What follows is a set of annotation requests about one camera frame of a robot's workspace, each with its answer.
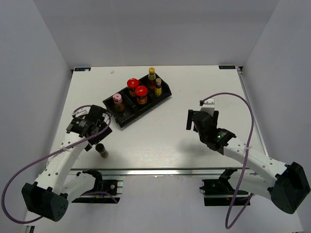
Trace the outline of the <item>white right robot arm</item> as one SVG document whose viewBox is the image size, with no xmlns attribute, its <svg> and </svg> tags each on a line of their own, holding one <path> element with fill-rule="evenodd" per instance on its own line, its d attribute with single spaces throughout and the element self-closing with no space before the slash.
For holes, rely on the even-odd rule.
<svg viewBox="0 0 311 233">
<path fill-rule="evenodd" d="M 219 177 L 219 187 L 224 193 L 237 188 L 265 197 L 285 213 L 293 214 L 311 188 L 303 167 L 293 162 L 290 165 L 274 160 L 257 150 L 247 149 L 234 133 L 217 128 L 218 111 L 212 115 L 205 111 L 188 111 L 187 130 L 199 134 L 202 143 L 221 155 L 246 163 L 249 171 L 242 174 L 237 169 L 227 168 Z"/>
</svg>

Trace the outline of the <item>pink-capped spice jar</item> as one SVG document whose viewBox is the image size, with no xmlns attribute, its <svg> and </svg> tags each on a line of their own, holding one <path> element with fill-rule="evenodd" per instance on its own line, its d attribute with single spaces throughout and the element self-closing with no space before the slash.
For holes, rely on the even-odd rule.
<svg viewBox="0 0 311 233">
<path fill-rule="evenodd" d="M 125 105 L 122 100 L 122 96 L 119 93 L 113 95 L 114 109 L 116 112 L 123 112 L 125 110 Z"/>
</svg>

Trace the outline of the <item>yellow-capped red sauce bottle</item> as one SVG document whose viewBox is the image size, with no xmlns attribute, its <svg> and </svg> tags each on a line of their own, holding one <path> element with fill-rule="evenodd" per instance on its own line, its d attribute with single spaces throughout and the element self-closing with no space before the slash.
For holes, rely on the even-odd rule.
<svg viewBox="0 0 311 233">
<path fill-rule="evenodd" d="M 148 74 L 148 87 L 151 90 L 154 90 L 156 85 L 156 73 L 155 73 L 155 68 L 150 67 L 149 68 L 149 74 Z"/>
</svg>

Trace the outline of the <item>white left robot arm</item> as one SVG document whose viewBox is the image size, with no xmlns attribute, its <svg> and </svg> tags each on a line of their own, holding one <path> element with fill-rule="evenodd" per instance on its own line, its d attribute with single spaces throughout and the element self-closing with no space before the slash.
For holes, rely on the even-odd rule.
<svg viewBox="0 0 311 233">
<path fill-rule="evenodd" d="M 30 212 L 57 222 L 75 199 L 88 192 L 97 194 L 102 190 L 102 175 L 94 169 L 78 172 L 76 178 L 68 183 L 65 180 L 81 152 L 91 150 L 112 132 L 106 118 L 111 118 L 111 114 L 97 105 L 92 105 L 86 114 L 73 115 L 60 153 L 53 156 L 32 184 L 26 183 L 22 188 L 22 196 Z"/>
</svg>

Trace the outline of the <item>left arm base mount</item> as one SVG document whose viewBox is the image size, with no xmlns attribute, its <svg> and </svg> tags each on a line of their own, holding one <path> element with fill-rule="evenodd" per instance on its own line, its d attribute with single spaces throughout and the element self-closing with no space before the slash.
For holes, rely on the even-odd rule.
<svg viewBox="0 0 311 233">
<path fill-rule="evenodd" d="M 76 177 L 81 175 L 91 176 L 92 188 L 80 197 L 73 200 L 73 203 L 96 203 L 96 204 L 118 204 L 123 189 L 122 178 L 109 178 L 103 176 L 101 172 L 93 169 L 78 172 Z"/>
</svg>

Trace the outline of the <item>small yellow-label bottle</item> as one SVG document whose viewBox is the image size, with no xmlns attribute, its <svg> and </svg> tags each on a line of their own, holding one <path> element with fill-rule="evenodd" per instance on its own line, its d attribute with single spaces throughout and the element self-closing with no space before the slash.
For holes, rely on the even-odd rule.
<svg viewBox="0 0 311 233">
<path fill-rule="evenodd" d="M 162 94 L 162 80 L 160 78 L 156 78 L 155 80 L 155 96 L 158 98 Z"/>
</svg>

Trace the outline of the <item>red-lidded sauce jar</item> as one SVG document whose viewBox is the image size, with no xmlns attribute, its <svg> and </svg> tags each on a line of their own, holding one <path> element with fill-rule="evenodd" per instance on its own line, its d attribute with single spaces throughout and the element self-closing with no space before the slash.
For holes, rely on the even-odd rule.
<svg viewBox="0 0 311 233">
<path fill-rule="evenodd" d="M 139 81 L 135 78 L 131 78 L 127 81 L 127 88 L 130 96 L 136 97 L 135 89 L 139 86 Z"/>
<path fill-rule="evenodd" d="M 148 89 L 145 86 L 139 85 L 138 87 L 136 87 L 135 94 L 136 94 L 136 99 L 137 99 L 138 104 L 144 105 L 147 103 Z"/>
</svg>

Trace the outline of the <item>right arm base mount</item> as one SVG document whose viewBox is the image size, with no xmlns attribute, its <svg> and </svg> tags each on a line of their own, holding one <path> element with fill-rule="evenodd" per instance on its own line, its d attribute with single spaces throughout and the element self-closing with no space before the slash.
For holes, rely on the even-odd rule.
<svg viewBox="0 0 311 233">
<path fill-rule="evenodd" d="M 241 170 L 236 168 L 222 168 L 209 170 L 201 177 L 202 185 L 199 187 L 203 194 L 205 207 L 229 206 L 236 184 L 230 184 L 233 175 L 240 175 Z"/>
</svg>

